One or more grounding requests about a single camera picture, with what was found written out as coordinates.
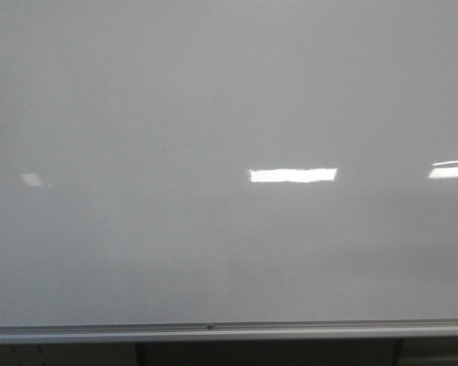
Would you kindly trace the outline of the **white whiteboard with aluminium frame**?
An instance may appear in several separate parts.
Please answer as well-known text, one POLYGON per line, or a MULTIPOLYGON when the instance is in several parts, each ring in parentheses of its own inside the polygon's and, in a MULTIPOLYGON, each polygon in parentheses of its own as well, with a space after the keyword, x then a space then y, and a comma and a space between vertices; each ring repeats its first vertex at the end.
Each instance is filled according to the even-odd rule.
POLYGON ((0 1, 0 345, 458 336, 458 1, 0 1))

